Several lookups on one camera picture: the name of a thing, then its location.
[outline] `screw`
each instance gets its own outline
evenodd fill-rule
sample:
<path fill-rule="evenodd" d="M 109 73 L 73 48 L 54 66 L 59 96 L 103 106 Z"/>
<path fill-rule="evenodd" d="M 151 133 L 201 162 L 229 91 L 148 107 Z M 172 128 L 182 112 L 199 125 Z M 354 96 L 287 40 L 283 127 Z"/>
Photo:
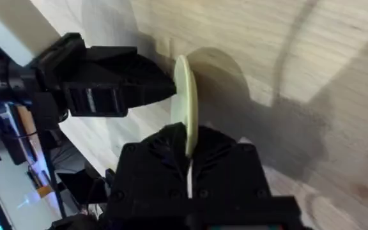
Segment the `screw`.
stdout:
<path fill-rule="evenodd" d="M 117 190 L 114 193 L 114 197 L 116 198 L 116 202 L 120 202 L 121 200 L 125 198 L 125 194 L 122 191 Z"/>
<path fill-rule="evenodd" d="M 130 152 L 134 152 L 134 150 L 135 150 L 135 145 L 134 145 L 134 144 L 129 144 L 129 145 L 127 146 L 127 150 L 128 150 L 128 151 L 130 151 Z"/>
<path fill-rule="evenodd" d="M 178 190 L 171 190 L 169 195 L 171 199 L 177 199 L 181 197 L 181 193 Z"/>
<path fill-rule="evenodd" d="M 259 189 L 256 192 L 256 196 L 258 196 L 259 198 L 262 198 L 262 197 L 268 196 L 268 194 L 266 193 L 266 191 L 264 189 Z"/>
<path fill-rule="evenodd" d="M 199 197 L 201 197 L 201 198 L 207 198 L 207 197 L 208 197 L 208 195 L 209 195 L 209 193 L 208 193 L 208 191 L 207 191 L 207 190 L 205 190 L 205 189 L 201 189 L 201 190 L 199 191 L 198 195 L 199 195 Z"/>
<path fill-rule="evenodd" d="M 251 144 L 244 144 L 242 149 L 244 151 L 254 151 L 255 150 L 255 146 L 253 146 Z"/>

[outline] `desk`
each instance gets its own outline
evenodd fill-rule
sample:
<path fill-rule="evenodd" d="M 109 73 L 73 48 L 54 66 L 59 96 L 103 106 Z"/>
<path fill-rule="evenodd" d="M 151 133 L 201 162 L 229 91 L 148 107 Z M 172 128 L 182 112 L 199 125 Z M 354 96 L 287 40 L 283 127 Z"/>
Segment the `desk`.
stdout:
<path fill-rule="evenodd" d="M 32 1 L 89 45 L 136 45 L 169 72 L 186 54 L 201 124 L 253 142 L 315 229 L 368 229 L 368 1 Z M 103 174 L 168 121 L 166 100 L 61 129 Z"/>

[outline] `wood grain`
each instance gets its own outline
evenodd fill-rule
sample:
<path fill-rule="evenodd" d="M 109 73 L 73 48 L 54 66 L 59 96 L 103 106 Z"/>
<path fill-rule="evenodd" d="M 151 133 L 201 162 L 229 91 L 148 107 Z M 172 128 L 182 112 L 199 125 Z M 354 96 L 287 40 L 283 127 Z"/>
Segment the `wood grain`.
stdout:
<path fill-rule="evenodd" d="M 368 229 L 368 1 L 33 0 L 60 32 L 136 45 L 167 71 L 187 55 L 203 124 L 253 142 L 277 194 L 315 229 Z M 169 121 L 169 101 L 63 132 L 104 173 Z"/>

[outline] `wire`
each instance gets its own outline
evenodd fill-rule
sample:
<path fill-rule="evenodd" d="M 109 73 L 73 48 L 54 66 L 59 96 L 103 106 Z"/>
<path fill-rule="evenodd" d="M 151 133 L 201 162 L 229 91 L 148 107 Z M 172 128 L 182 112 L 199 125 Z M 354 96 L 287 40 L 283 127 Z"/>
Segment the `wire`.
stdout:
<path fill-rule="evenodd" d="M 37 133 L 38 133 L 38 131 L 35 131 L 33 133 L 30 133 L 30 134 L 20 135 L 20 136 L 14 136 L 14 135 L 10 135 L 10 134 L 3 134 L 3 135 L 8 137 L 8 138 L 11 138 L 11 139 L 21 139 L 21 138 L 31 137 L 31 136 L 33 136 Z"/>
<path fill-rule="evenodd" d="M 91 196 L 92 196 L 92 194 L 93 194 L 93 191 L 95 190 L 95 188 L 96 188 L 96 186 L 97 186 L 97 183 L 98 183 L 99 181 L 101 181 L 101 178 L 96 178 L 96 179 L 93 181 L 92 187 L 90 187 L 90 190 L 89 190 L 88 197 L 86 198 L 85 205 L 86 205 L 86 211 L 88 212 L 88 215 L 89 215 L 89 202 L 90 202 Z"/>

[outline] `light wood board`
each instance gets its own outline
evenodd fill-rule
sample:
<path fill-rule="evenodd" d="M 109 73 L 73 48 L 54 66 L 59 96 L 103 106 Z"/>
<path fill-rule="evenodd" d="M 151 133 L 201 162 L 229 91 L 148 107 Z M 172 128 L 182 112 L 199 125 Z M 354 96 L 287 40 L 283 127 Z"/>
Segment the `light wood board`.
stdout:
<path fill-rule="evenodd" d="M 136 45 L 169 72 L 187 55 L 202 124 L 255 143 L 315 229 L 368 229 L 368 1 L 32 1 L 89 45 Z M 104 173 L 168 122 L 166 100 L 61 129 Z"/>

